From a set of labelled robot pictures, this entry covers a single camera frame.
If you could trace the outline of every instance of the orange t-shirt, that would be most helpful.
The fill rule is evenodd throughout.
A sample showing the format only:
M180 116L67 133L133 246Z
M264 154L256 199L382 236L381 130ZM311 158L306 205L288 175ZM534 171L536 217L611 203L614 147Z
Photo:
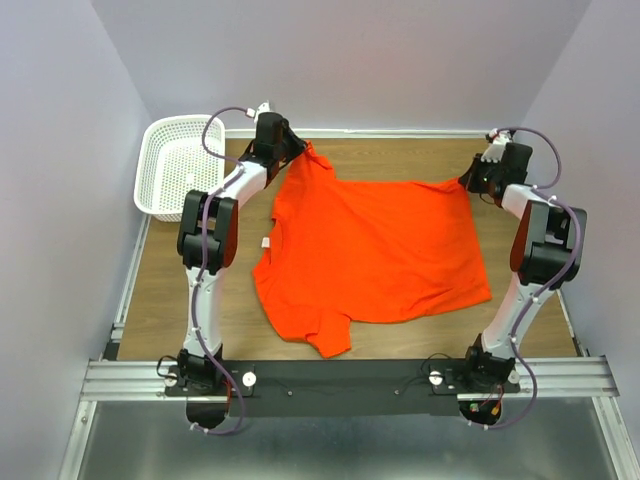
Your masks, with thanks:
M337 180L311 144L273 205L253 270L278 334L323 357L351 348L351 320L392 323L491 298L469 198L457 179Z

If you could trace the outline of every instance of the gray floor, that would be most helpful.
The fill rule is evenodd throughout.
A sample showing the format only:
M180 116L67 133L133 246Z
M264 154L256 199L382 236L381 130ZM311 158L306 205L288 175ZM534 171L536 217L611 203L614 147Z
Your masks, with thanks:
M506 418L523 401L505 405ZM539 400L503 431L461 418L251 419L246 431L191 432L184 405L98 406L80 478L594 479L615 478L589 399Z

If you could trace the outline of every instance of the white basket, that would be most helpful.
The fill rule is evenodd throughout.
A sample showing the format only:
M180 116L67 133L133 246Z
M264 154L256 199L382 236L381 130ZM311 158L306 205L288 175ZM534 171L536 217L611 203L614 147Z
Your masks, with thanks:
M190 190L211 192L222 185L224 160L202 148L210 115L163 118L144 132L133 201L162 222L179 222ZM224 155L224 124L217 118L207 131L207 146Z

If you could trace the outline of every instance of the plastic basket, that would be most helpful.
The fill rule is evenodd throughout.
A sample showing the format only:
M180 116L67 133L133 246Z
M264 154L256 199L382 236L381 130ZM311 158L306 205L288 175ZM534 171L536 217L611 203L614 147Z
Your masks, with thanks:
M210 192L224 180L224 160L209 155L201 143L210 115L158 120L142 138L133 192L136 206L163 222L179 222L190 190ZM224 124L215 119L207 146L224 155Z

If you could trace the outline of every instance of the wooden tabletop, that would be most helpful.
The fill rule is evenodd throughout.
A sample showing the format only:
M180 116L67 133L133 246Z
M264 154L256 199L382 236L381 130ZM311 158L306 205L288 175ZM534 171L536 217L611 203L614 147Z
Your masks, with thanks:
M227 142L239 154L247 141ZM318 139L313 144L344 180L439 182L460 176L485 142L477 139ZM240 211L238 252L227 272L221 331L225 358L318 359L309 345L280 339L255 293L252 268L272 226L271 205L284 175ZM339 358L424 358L435 352L463 356L491 322L509 285L509 253L518 226L515 217L471 196L474 221L493 300L456 312L399 324L351 324L352 350ZM176 355L187 328L187 280L176 253L177 223L152 220L128 311L119 360L157 360ZM575 356L560 303L552 297L525 337L528 357Z

